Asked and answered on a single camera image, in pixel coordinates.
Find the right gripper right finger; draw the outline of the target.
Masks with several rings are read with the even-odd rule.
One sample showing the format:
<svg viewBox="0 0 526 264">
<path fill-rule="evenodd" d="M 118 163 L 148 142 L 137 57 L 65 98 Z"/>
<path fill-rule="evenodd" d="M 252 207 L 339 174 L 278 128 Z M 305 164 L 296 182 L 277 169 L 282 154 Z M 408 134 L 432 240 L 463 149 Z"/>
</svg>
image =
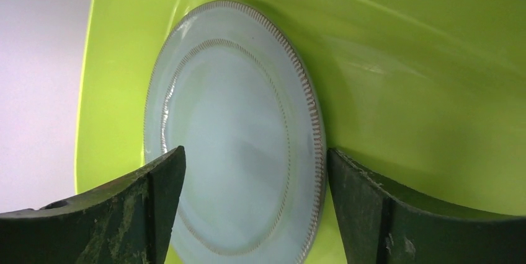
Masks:
<svg viewBox="0 0 526 264">
<path fill-rule="evenodd" d="M 335 148 L 327 167 L 349 263 L 525 262 L 523 216 L 433 198 Z"/>
</svg>

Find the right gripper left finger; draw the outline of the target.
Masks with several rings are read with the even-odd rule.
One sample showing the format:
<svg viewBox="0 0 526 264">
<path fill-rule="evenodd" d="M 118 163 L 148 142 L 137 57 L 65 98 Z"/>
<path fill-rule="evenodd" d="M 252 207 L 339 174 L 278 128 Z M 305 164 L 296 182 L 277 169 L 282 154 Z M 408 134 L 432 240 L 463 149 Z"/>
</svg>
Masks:
<svg viewBox="0 0 526 264">
<path fill-rule="evenodd" d="M 1 214 L 2 263 L 164 263 L 185 177 L 179 146 L 84 193 Z"/>
</svg>

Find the grey-blue plate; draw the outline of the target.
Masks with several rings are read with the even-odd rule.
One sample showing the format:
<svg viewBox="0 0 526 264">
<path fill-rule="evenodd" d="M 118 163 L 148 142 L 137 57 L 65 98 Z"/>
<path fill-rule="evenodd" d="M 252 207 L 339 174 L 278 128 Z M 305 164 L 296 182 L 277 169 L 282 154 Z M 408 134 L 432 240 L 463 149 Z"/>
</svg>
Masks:
<svg viewBox="0 0 526 264">
<path fill-rule="evenodd" d="M 167 36 L 146 97 L 145 161 L 178 146 L 181 262 L 306 260 L 326 192 L 323 118 L 302 59 L 262 12 L 211 1 Z"/>
</svg>

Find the green plastic tub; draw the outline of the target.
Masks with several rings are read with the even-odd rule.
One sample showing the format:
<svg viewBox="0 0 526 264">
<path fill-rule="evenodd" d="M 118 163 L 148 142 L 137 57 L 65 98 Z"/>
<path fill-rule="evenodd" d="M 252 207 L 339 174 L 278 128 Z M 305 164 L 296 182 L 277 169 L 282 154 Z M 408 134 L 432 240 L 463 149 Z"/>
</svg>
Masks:
<svg viewBox="0 0 526 264">
<path fill-rule="evenodd" d="M 75 189 L 145 161 L 149 80 L 167 36 L 216 0 L 92 0 Z M 327 153 L 456 205 L 525 218 L 525 0 L 234 0 L 302 59 L 321 108 L 326 192 L 303 263 L 349 263 Z"/>
</svg>

